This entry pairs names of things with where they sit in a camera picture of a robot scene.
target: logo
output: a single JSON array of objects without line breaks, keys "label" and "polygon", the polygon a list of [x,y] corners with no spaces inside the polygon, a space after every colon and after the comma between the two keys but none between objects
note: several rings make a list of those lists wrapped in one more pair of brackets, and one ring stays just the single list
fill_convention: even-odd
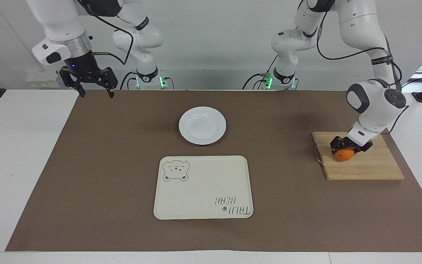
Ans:
[{"label": "logo", "polygon": [[179,179],[181,181],[186,181],[188,179],[188,170],[190,169],[190,164],[187,161],[174,160],[172,162],[166,162],[162,166],[164,170],[164,175],[162,179],[165,182],[170,181],[171,179]]},{"label": "logo", "polygon": [[218,205],[228,215],[247,216],[252,213],[250,207],[236,205],[236,202],[237,197],[216,197],[214,205]]}]

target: orange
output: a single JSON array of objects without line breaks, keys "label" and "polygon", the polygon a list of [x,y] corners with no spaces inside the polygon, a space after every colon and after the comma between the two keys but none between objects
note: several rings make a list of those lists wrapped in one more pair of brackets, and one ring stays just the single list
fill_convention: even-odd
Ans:
[{"label": "orange", "polygon": [[335,153],[335,158],[340,161],[348,161],[355,155],[355,150],[351,147],[342,148]]}]

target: brown paper mat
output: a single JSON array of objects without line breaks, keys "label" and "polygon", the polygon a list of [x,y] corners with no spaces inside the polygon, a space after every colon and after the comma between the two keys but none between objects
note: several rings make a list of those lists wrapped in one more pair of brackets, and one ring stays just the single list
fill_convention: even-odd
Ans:
[{"label": "brown paper mat", "polygon": [[[227,120],[206,147],[178,120],[196,106]],[[391,137],[404,181],[329,182],[313,131],[347,131],[345,92],[89,91],[78,99],[6,248],[8,251],[422,251],[422,190]],[[249,219],[160,221],[165,156],[242,155]]]}]

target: metal ring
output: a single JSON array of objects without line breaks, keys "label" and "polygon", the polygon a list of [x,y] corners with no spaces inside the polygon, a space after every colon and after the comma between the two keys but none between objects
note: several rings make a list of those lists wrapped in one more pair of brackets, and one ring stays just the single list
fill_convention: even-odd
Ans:
[{"label": "metal ring", "polygon": [[323,163],[323,161],[322,161],[322,159],[320,157],[320,153],[318,152],[317,147],[318,147],[318,144],[315,143],[315,148],[314,148],[314,150],[315,150],[315,157],[317,158],[317,161],[320,164],[320,166],[325,167],[325,164]]}]

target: white plate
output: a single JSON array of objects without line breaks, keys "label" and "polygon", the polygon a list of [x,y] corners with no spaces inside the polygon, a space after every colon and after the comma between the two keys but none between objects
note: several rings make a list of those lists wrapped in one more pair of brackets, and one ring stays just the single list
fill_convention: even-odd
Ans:
[{"label": "white plate", "polygon": [[208,145],[218,141],[226,132],[226,119],[211,107],[195,107],[180,118],[181,135],[196,145]]},{"label": "white plate", "polygon": [[154,202],[157,219],[245,219],[252,214],[244,157],[164,157],[160,161]]}]

